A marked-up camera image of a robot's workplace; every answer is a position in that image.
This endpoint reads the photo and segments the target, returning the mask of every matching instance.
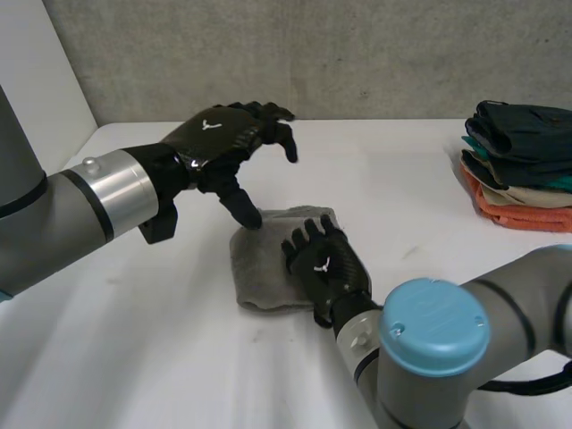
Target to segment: folded gray cloth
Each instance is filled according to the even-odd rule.
[[[264,223],[260,230],[240,228],[231,239],[237,302],[248,310],[268,313],[311,309],[302,285],[286,270],[281,244],[309,218],[318,221],[321,215],[329,215],[338,228],[335,213],[331,208],[300,206],[261,214]]]

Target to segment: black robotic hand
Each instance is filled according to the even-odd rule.
[[[369,274],[329,216],[320,219],[321,232],[312,219],[304,222],[291,241],[282,243],[288,271],[299,277],[314,303],[314,319],[322,327],[339,329],[354,315],[377,308],[371,300]]]
[[[298,161],[292,129],[280,120],[294,114],[274,103],[217,105],[196,114],[166,136],[189,173],[189,186],[213,192],[237,222],[249,229],[262,226],[262,217],[236,179],[240,164],[262,145],[281,145],[291,163]]]

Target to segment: gray concrete wall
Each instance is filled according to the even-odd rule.
[[[303,118],[572,108],[571,0],[44,0],[98,123],[273,100]]]

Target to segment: robotic arm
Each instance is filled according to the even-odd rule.
[[[534,396],[572,386],[572,363],[532,382],[491,379],[547,349],[572,357],[572,246],[540,248],[460,287],[418,279],[371,299],[366,269],[322,218],[282,244],[289,271],[333,326],[338,350],[383,429],[466,428],[476,389]]]
[[[128,147],[46,177],[0,87],[0,300],[10,299],[139,227],[147,243],[170,239],[173,199],[185,189],[213,192],[249,229],[262,218],[236,173],[262,145],[278,143],[298,161],[289,125],[275,104],[215,106],[161,142]]]

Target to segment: orange folded towel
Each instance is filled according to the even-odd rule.
[[[481,183],[461,165],[481,214],[493,222],[515,230],[572,232],[572,208],[492,206],[486,202]]]

